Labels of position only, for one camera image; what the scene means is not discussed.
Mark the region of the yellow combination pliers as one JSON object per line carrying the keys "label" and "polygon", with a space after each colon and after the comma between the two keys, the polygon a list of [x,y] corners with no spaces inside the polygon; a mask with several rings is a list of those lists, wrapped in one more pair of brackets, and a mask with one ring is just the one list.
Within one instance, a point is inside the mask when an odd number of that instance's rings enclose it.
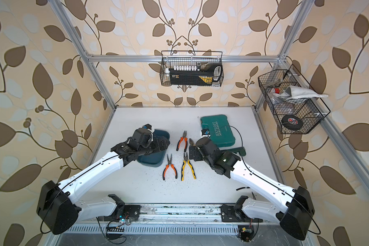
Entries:
{"label": "yellow combination pliers", "polygon": [[190,147],[191,148],[195,148],[196,147],[195,142],[191,138],[189,139],[189,144],[190,144]]}

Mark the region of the dark teal storage tray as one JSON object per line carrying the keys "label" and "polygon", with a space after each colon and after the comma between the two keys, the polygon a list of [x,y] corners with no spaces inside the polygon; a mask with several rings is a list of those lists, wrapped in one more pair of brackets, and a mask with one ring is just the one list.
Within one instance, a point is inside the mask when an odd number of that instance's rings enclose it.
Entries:
{"label": "dark teal storage tray", "polygon": [[[154,136],[165,137],[170,140],[170,134],[167,131],[156,129],[154,131]],[[153,153],[150,155],[139,156],[137,161],[147,167],[157,168],[163,163],[164,156],[166,155],[166,150],[159,153]]]}

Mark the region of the orange combination pliers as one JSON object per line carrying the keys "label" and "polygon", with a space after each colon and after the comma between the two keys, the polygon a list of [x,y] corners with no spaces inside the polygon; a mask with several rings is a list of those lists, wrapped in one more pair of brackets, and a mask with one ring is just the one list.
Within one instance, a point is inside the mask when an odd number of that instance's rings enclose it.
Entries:
{"label": "orange combination pliers", "polygon": [[186,153],[187,148],[188,148],[187,131],[184,131],[184,132],[183,132],[182,137],[181,137],[181,138],[180,138],[180,140],[178,141],[177,146],[176,146],[176,151],[179,151],[179,147],[180,147],[180,144],[181,144],[182,142],[184,142],[184,143],[185,143],[185,148],[184,148],[183,152],[184,152],[184,153]]}

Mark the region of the orange needle nose pliers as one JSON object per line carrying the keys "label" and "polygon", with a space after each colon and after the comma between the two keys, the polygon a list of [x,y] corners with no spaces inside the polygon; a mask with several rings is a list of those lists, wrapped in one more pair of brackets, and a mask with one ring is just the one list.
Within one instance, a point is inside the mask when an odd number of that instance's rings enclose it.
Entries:
{"label": "orange needle nose pliers", "polygon": [[163,171],[163,180],[165,181],[166,180],[166,173],[169,169],[172,169],[174,171],[174,174],[175,174],[175,179],[178,179],[178,173],[177,173],[177,170],[175,168],[175,166],[172,164],[172,155],[167,155],[167,164],[166,164],[166,167]]}

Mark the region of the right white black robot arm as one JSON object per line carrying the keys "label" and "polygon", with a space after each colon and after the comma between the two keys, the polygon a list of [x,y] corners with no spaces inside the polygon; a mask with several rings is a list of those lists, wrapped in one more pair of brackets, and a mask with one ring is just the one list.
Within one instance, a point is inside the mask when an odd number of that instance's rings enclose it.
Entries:
{"label": "right white black robot arm", "polygon": [[262,202],[242,196],[238,201],[238,215],[277,222],[292,237],[305,240],[315,214],[306,188],[294,189],[269,178],[247,165],[239,155],[220,150],[207,137],[189,142],[190,159],[204,161],[217,174],[236,180],[267,199]]}

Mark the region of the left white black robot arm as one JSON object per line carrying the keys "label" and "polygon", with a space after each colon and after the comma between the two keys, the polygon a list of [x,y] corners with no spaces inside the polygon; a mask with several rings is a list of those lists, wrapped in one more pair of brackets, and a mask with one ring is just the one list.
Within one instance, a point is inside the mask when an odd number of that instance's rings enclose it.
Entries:
{"label": "left white black robot arm", "polygon": [[58,235],[76,222],[101,216],[120,216],[124,202],[109,194],[100,202],[86,203],[81,198],[110,174],[136,161],[140,156],[164,152],[170,141],[157,136],[150,124],[134,131],[126,141],[113,146],[100,160],[60,182],[45,183],[40,192],[37,214],[49,231]]}

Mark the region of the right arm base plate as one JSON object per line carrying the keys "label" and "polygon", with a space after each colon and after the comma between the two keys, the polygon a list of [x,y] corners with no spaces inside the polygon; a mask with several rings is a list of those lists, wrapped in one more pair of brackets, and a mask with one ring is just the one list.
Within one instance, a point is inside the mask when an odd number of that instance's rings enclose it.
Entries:
{"label": "right arm base plate", "polygon": [[248,199],[248,196],[241,196],[235,205],[222,205],[220,206],[221,210],[221,220],[222,222],[263,222],[262,219],[259,218],[250,218],[243,211],[243,204]]}

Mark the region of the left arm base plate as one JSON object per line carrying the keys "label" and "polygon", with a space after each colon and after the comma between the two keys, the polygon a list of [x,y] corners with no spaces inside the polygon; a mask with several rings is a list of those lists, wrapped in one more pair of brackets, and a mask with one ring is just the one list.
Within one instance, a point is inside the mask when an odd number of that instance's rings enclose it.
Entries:
{"label": "left arm base plate", "polygon": [[99,219],[102,219],[103,221],[117,222],[122,219],[129,220],[131,222],[138,221],[140,216],[140,209],[140,205],[123,205],[116,208],[111,215],[100,216]]}

